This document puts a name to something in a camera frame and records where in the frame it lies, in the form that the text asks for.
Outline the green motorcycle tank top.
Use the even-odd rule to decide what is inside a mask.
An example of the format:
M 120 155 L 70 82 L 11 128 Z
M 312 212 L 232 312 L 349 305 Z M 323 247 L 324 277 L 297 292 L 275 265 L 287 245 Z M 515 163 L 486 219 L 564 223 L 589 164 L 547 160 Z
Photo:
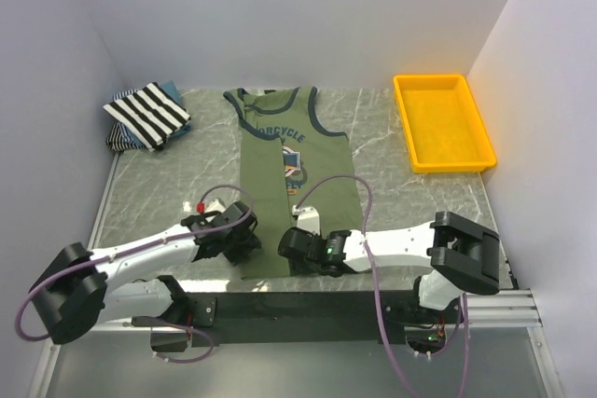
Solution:
M 255 201 L 255 234 L 261 242 L 242 265 L 241 276 L 252 280 L 307 273 L 278 254 L 282 236 L 295 224 L 295 205 L 314 207 L 324 234 L 358 229 L 363 222 L 349 139 L 318 120 L 315 87 L 262 95 L 238 88 L 224 97 L 238 117 L 240 183 Z

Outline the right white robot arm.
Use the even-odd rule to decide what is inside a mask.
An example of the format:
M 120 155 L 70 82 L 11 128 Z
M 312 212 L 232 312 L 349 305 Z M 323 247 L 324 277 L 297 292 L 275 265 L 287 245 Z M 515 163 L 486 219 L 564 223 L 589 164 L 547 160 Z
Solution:
M 419 226 L 362 232 L 357 229 L 321 235 L 319 213 L 295 208 L 297 224 L 278 245 L 278 255 L 330 277 L 372 268 L 418 267 L 431 271 L 418 280 L 410 314 L 429 323 L 458 296 L 499 292 L 499 235 L 452 212 L 437 212 Z

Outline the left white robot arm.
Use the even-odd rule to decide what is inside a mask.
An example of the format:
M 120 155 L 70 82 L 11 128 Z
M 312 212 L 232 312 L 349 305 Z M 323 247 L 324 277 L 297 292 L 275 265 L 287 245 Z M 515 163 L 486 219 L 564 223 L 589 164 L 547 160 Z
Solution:
M 160 269 L 223 255 L 232 265 L 258 247 L 257 217 L 243 202 L 207 211 L 138 241 L 88 250 L 73 243 L 60 250 L 32 285 L 32 303 L 47 336 L 63 345 L 97 323 L 148 318 L 167 325 L 197 321 L 187 293 Z

